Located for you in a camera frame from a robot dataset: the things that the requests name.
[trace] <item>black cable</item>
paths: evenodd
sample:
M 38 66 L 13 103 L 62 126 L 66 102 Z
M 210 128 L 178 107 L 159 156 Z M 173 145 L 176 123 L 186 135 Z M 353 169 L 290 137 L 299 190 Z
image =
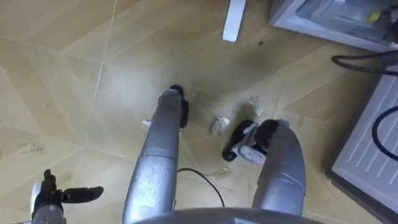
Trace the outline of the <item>black cable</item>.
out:
M 377 133 L 377 130 L 379 129 L 379 126 L 381 124 L 381 121 L 383 121 L 387 116 L 389 116 L 392 113 L 398 112 L 398 106 L 395 106 L 393 108 L 390 108 L 380 114 L 373 123 L 372 126 L 372 138 L 375 143 L 375 145 L 380 149 L 382 153 L 384 153 L 386 156 L 388 156 L 390 159 L 395 160 L 398 162 L 398 156 L 394 155 L 390 151 L 388 151 L 380 142 L 379 135 Z
M 225 204 L 224 204 L 224 199 L 221 196 L 220 192 L 217 190 L 217 188 L 199 171 L 195 170 L 195 169 L 191 169 L 191 168 L 181 168 L 177 171 L 177 173 L 182 172 L 182 171 L 191 171 L 194 172 L 196 174 L 198 174 L 201 178 L 203 178 L 205 181 L 207 181 L 212 187 L 213 189 L 217 192 L 220 200 L 221 200 L 221 204 L 223 205 L 223 208 L 225 208 Z
M 335 63 L 336 65 L 339 65 L 343 68 L 347 68 L 347 69 L 358 71 L 358 72 L 368 72 L 368 73 L 373 73 L 373 74 L 392 75 L 392 76 L 398 77 L 398 72 L 386 71 L 386 70 L 380 70 L 380 69 L 368 68 L 368 67 L 361 67 L 361 66 L 357 66 L 357 65 L 350 65 L 348 63 L 341 61 L 341 60 L 363 60 L 363 59 L 369 59 L 369 58 L 381 58 L 381 57 L 393 57 L 393 56 L 398 57 L 398 50 L 390 50 L 390 51 L 383 52 L 383 53 L 360 55 L 360 56 L 335 55 L 335 56 L 332 56 L 331 61 L 333 63 Z
M 393 72 L 393 71 L 386 71 L 386 70 L 379 70 L 379 69 L 374 69 L 374 68 L 367 68 L 367 67 L 360 67 L 356 65 L 350 65 L 348 63 L 344 63 L 341 60 L 362 60 L 362 59 L 369 59 L 369 58 L 383 58 L 383 57 L 392 57 L 395 56 L 397 57 L 398 60 L 398 50 L 390 50 L 387 52 L 382 52 L 382 53 L 376 53 L 376 54 L 369 54 L 369 55 L 360 55 L 360 56 L 345 56 L 345 55 L 335 55 L 332 56 L 331 61 L 335 63 L 336 65 L 339 65 L 343 68 L 347 68 L 350 70 L 358 71 L 358 72 L 368 72 L 376 75 L 392 75 L 395 77 L 398 77 L 398 72 Z M 398 156 L 394 155 L 390 151 L 388 151 L 380 142 L 379 139 L 379 134 L 377 130 L 379 129 L 379 126 L 381 122 L 390 114 L 398 112 L 398 106 L 395 106 L 393 108 L 390 108 L 380 114 L 376 120 L 373 123 L 372 126 L 372 139 L 376 147 L 388 158 L 397 161 L 398 162 Z

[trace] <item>parquet floor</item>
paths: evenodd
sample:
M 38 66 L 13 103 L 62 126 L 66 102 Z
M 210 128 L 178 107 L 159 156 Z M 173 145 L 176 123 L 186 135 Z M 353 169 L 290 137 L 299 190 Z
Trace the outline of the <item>parquet floor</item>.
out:
M 234 124 L 284 118 L 305 156 L 303 215 L 377 223 L 323 173 L 374 81 L 330 57 L 363 51 L 269 27 L 269 4 L 249 0 L 239 39 L 230 43 L 221 40 L 228 0 L 2 0 L 0 223 L 29 219 L 32 184 L 48 168 L 61 189 L 105 188 L 95 202 L 66 205 L 69 223 L 120 223 L 147 132 L 141 121 L 174 83 L 191 106 L 180 167 L 210 175 L 227 206 L 250 206 L 261 169 L 222 160 Z M 217 114 L 231 124 L 209 134 Z M 177 209 L 211 206 L 220 204 L 206 182 L 179 176 Z

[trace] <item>metal bar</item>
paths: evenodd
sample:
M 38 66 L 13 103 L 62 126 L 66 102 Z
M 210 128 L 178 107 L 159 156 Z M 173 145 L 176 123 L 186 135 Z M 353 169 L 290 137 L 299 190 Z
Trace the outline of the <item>metal bar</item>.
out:
M 280 124 L 271 138 L 252 208 L 301 215 L 305 196 L 305 167 L 299 140 Z
M 166 90 L 149 128 L 131 178 L 123 224 L 172 211 L 178 169 L 178 132 L 182 97 Z

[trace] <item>white appliance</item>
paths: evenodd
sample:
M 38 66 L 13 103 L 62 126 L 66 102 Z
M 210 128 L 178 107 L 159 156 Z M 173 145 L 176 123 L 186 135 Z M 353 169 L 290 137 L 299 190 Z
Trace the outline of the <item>white appliance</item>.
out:
M 395 0 L 274 0 L 269 24 L 373 52 L 396 50 Z M 398 71 L 398 58 L 388 70 Z M 375 119 L 398 105 L 398 77 L 383 75 L 353 121 L 330 170 L 332 182 L 383 223 L 398 223 L 398 162 L 381 153 L 371 136 Z M 378 129 L 379 139 L 398 155 L 398 113 Z
M 388 18 L 381 16 L 379 21 L 374 20 L 383 9 L 395 5 L 398 5 L 398 1 L 277 0 L 272 2 L 268 23 L 322 39 L 383 52 L 389 49 L 388 42 L 382 39 Z

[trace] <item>silver metal frame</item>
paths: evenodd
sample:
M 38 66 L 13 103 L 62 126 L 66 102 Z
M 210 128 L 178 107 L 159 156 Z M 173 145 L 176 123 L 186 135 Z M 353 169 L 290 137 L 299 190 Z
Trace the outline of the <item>silver metal frame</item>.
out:
M 123 224 L 172 211 L 178 169 L 178 135 L 182 97 L 166 90 L 149 128 L 131 178 Z

